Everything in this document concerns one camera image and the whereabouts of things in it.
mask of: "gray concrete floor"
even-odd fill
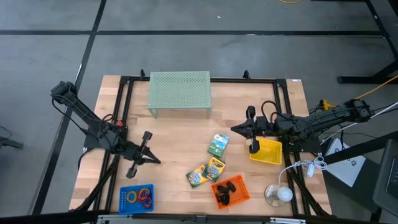
[[[0,29],[91,30],[100,1],[0,1]],[[373,0],[396,46],[398,27],[386,0]],[[278,0],[156,1],[106,3],[100,30],[376,30],[365,3]],[[0,124],[25,144],[0,150],[0,216],[25,215],[34,196],[61,115],[52,108],[50,89],[73,82],[88,36],[0,36]],[[97,36],[79,97],[94,108],[103,75],[209,70],[214,77],[299,78],[309,108],[319,99],[341,103],[375,85],[340,85],[340,75],[372,75],[392,61],[383,39],[271,36]],[[398,90],[385,86],[365,100],[377,108],[395,102]],[[360,124],[350,132],[373,136],[395,131],[394,114]],[[67,211],[84,136],[72,124],[44,206],[44,213]],[[349,145],[368,139],[345,137]],[[379,161],[382,152],[368,154]],[[333,214],[367,220],[370,212],[328,186]],[[397,218],[382,213],[382,222]]]

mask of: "yellow bin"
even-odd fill
[[[260,150],[250,154],[250,159],[271,164],[282,164],[282,143],[264,138],[256,138],[260,144]]]

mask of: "green mesh shelf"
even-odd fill
[[[148,109],[211,109],[210,72],[151,72]]]

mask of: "blue tray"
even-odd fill
[[[138,192],[143,188],[148,188],[150,190],[149,195],[152,198],[152,206],[150,208],[144,208],[144,206],[140,202],[130,203],[126,200],[127,194],[130,191],[133,190],[138,194]],[[120,215],[153,212],[154,209],[155,209],[155,192],[154,192],[153,184],[126,186],[126,187],[120,188],[120,196],[119,196],[119,214]]]

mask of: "wooden tabletop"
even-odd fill
[[[95,107],[95,113],[100,118],[113,112],[119,80],[120,76],[104,76]],[[293,114],[307,116],[307,102],[301,81],[287,80],[287,85]],[[121,119],[123,113],[127,90],[123,92],[118,119]],[[114,188],[112,212],[118,211],[120,187],[154,184],[154,213],[292,215],[290,203],[285,203],[281,207],[272,207],[264,198],[266,187],[278,182],[279,173],[285,165],[250,160],[249,142],[230,130],[230,127],[245,121],[245,111],[249,105],[255,106],[259,115],[264,101],[275,100],[271,84],[211,83],[213,107],[209,118],[206,117],[205,110],[161,110],[159,117],[154,119],[147,109],[148,92],[149,82],[134,82],[127,119],[128,139],[140,144],[144,131],[152,132],[153,137],[148,146],[162,163],[144,164],[138,168],[135,178],[128,179],[126,172],[132,162],[121,159]],[[285,111],[281,89],[279,93],[282,111]],[[272,105],[265,106],[267,116],[274,110]],[[193,189],[185,177],[185,174],[209,161],[211,155],[207,150],[216,133],[229,136],[222,157],[226,167],[219,180],[241,174],[251,196],[251,199],[244,203],[222,210],[217,208],[215,198],[211,194],[210,181]],[[97,184],[103,155],[103,149],[95,149],[82,159],[70,208],[79,206]],[[313,159],[313,156],[307,153],[302,153],[301,157]],[[306,179],[305,183],[315,200],[325,211],[331,213],[322,172],[316,170],[315,175],[311,179]],[[286,174],[282,175],[282,185],[287,185]],[[104,208],[107,192],[108,184],[104,187],[100,208]],[[296,196],[299,211],[303,212],[300,190],[297,186]]]

